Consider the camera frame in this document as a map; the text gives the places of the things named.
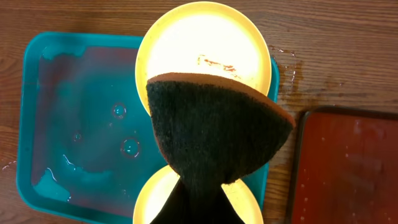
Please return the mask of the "red black sponge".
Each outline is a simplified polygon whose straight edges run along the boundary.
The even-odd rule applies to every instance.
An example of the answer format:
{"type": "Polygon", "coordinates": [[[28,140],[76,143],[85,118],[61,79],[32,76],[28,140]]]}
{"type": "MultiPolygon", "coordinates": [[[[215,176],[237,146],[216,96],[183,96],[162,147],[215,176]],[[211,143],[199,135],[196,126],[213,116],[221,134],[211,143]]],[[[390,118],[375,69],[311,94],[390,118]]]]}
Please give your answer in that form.
{"type": "Polygon", "coordinates": [[[222,186],[269,162],[291,115],[236,80],[165,73],[147,81],[154,135],[179,179],[155,223],[241,223],[222,186]]]}

